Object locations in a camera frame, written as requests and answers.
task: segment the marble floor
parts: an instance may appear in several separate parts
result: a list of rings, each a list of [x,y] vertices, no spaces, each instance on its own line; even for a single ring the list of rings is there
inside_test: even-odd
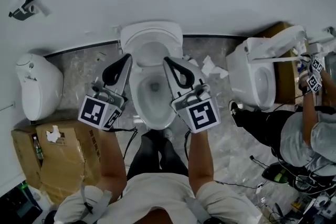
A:
[[[226,69],[225,56],[231,53],[237,41],[225,38],[185,38],[183,51],[185,55],[194,58],[200,67],[204,58],[209,55],[215,65]],[[117,44],[88,48],[61,55],[48,57],[47,60],[55,64],[64,74],[63,98],[59,107],[52,116],[46,119],[61,120],[77,118],[78,108],[92,81],[93,73],[101,61],[113,61],[120,53]],[[228,111],[228,103],[233,98],[229,78],[221,79],[218,74],[211,74],[207,78],[213,95],[217,97],[217,103],[221,114],[222,123],[209,130],[209,143],[211,146],[215,179],[226,182],[243,184],[256,187],[265,182],[261,174],[263,169],[253,163],[249,157],[253,155],[265,164],[271,164],[276,159],[268,147],[257,142],[254,137],[244,129],[238,128]],[[140,136],[146,132],[144,124],[134,124],[134,116],[137,115],[132,103],[129,86],[125,89],[130,103],[119,118],[119,127],[131,129],[137,126],[139,133],[128,149],[125,163],[130,164],[139,148]],[[186,163],[184,154],[184,134],[187,131],[184,123],[176,117],[171,129],[174,133],[173,145],[181,159]],[[131,133],[118,133],[118,140],[122,151]],[[267,183],[256,195],[256,191],[250,188],[232,186],[239,194],[245,194],[255,205],[263,203],[273,207],[277,202],[284,212],[291,209],[290,203],[298,197],[298,193],[287,185]]]

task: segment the white toilet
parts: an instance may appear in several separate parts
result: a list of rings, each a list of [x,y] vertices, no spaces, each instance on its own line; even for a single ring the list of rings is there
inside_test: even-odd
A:
[[[59,105],[63,91],[63,74],[44,57],[25,54],[16,63],[22,87],[22,106],[30,121],[51,115]]]
[[[306,32],[302,26],[292,26],[272,38],[248,38],[226,57],[233,93],[253,108],[267,110],[274,104],[276,82],[273,62],[292,61],[279,58],[292,48],[306,51]]]
[[[173,22],[145,22],[121,30],[121,48],[133,65],[129,84],[134,107],[151,129],[162,130],[174,120],[172,95],[163,69],[166,56],[182,58],[183,35]]]

